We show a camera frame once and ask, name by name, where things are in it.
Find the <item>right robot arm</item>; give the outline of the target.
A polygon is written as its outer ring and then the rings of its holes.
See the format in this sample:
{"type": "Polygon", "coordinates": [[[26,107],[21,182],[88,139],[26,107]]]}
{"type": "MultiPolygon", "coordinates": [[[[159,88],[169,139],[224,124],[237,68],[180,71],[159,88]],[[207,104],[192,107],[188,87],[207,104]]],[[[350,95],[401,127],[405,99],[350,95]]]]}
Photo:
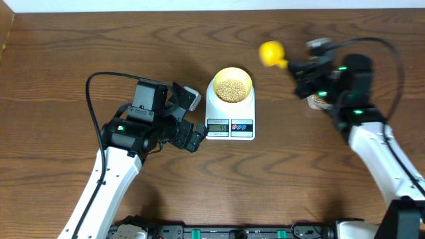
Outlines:
{"type": "Polygon", "coordinates": [[[395,139],[388,120],[371,102],[373,62],[349,54],[339,69],[326,52],[309,62],[289,62],[296,95],[322,97],[323,111],[347,145],[366,165],[387,210],[379,225],[359,219],[341,219],[321,231],[322,238],[419,238],[424,224],[424,177],[395,139]]]}

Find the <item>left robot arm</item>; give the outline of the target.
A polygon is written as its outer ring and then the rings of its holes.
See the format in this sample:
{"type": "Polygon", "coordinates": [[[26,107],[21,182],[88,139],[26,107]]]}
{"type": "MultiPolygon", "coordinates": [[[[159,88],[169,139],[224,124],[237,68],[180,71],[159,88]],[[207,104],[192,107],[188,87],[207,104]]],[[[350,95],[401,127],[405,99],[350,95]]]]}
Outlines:
{"type": "Polygon", "coordinates": [[[208,129],[184,117],[200,100],[188,86],[140,80],[133,102],[102,127],[94,168],[60,238],[105,238],[149,154],[159,153],[166,143],[195,152],[208,129]]]}

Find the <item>yellow measuring scoop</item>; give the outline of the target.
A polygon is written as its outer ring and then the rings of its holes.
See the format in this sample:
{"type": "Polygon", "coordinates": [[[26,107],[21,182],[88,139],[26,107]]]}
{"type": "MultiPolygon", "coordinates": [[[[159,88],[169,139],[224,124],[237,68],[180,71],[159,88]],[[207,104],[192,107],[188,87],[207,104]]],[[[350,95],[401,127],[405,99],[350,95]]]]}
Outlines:
{"type": "Polygon", "coordinates": [[[259,47],[259,56],[262,64],[266,67],[277,66],[281,69],[288,67],[284,46],[278,41],[273,40],[262,43],[259,47]]]}

